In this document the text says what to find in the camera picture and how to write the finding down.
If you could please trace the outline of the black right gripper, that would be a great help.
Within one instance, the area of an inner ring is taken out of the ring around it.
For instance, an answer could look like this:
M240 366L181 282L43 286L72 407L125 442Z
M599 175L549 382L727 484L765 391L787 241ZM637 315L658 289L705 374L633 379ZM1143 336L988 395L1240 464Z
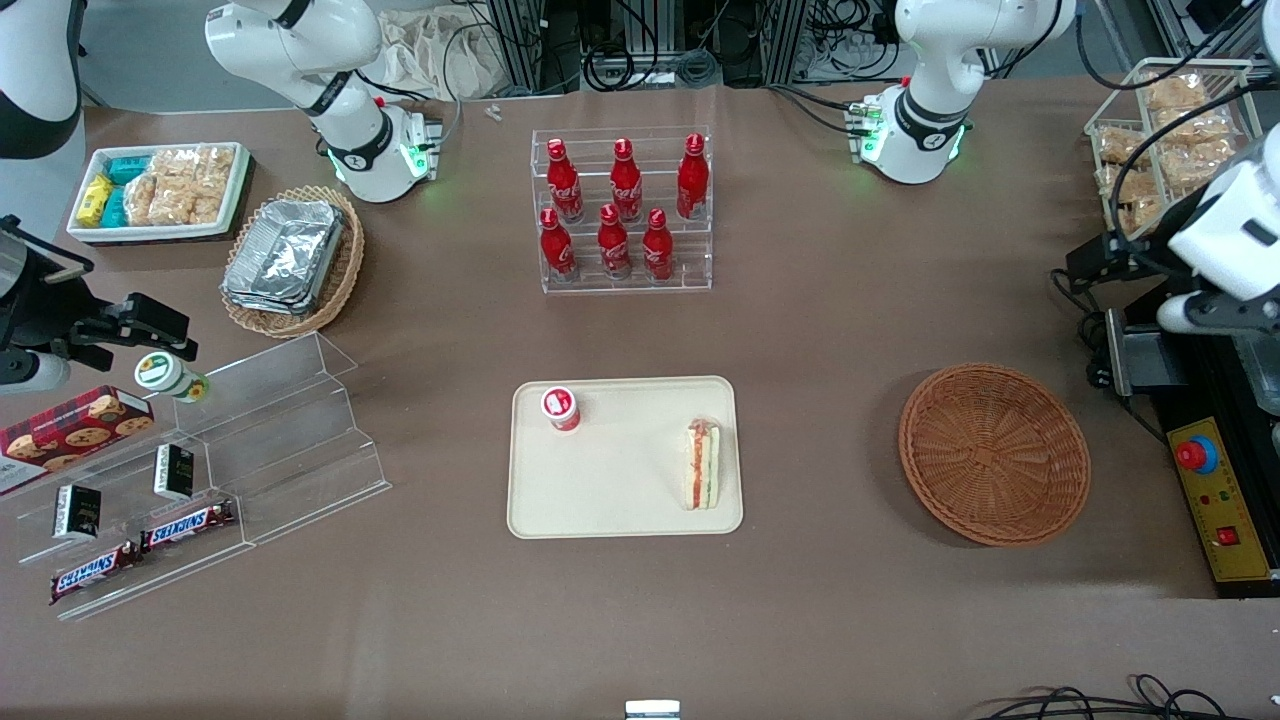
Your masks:
M86 282L95 264L20 228L6 215L3 228L3 361L36 363L51 354L76 363L110 363L113 354L97 345L125 345L116 319L136 334L134 343L175 355L186 363L198 357L189 337L189 318L147 296L129 293L116 305L93 295Z

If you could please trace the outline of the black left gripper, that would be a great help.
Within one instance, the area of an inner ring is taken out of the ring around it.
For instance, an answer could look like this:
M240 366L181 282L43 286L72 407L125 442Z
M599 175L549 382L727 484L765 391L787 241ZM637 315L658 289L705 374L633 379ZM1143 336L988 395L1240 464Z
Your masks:
M1171 241L1190 223L1202 197L1188 195L1164 210L1143 231L1133 232L1124 231L1117 204L1106 199L1103 206L1112 231L1111 240L1094 236L1066 254L1068 287L1091 290L1098 283L1133 282L1156 275L1174 286L1199 286L1196 270L1171 250Z

